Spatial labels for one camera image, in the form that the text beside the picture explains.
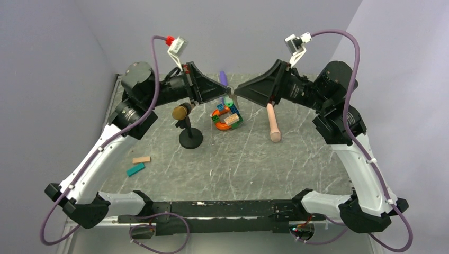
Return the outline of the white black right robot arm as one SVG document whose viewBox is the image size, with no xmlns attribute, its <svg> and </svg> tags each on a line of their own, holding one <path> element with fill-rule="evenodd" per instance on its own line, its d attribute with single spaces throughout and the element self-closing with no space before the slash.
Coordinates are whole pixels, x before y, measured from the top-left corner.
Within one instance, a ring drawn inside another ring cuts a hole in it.
<svg viewBox="0 0 449 254">
<path fill-rule="evenodd" d="M 315 111 L 313 124 L 326 144 L 337 154 L 352 181 L 349 195 L 331 195 L 304 189 L 292 199 L 292 213 L 299 220 L 311 214 L 340 219 L 356 233 L 382 232 L 391 224 L 391 217 L 408 208 L 403 198 L 390 194 L 386 198 L 377 175 L 369 164 L 366 125 L 354 107 L 344 111 L 344 100 L 352 74 L 342 61 L 326 64 L 311 81 L 286 62 L 277 60 L 264 74 L 240 84 L 235 95 L 260 106 L 277 104 L 286 99 Z"/>
</svg>

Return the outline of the green plastic key tag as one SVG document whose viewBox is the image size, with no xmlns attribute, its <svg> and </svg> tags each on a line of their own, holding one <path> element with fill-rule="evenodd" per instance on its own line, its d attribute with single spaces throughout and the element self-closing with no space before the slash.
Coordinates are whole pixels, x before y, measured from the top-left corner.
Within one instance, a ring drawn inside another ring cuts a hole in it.
<svg viewBox="0 0 449 254">
<path fill-rule="evenodd" d="M 229 97 L 225 97 L 225 98 L 223 99 L 223 103 L 224 103 L 225 106 L 227 106 L 227 107 L 231 107 L 231 106 L 234 105 L 233 99 L 232 99 L 232 98 L 229 98 Z"/>
</svg>

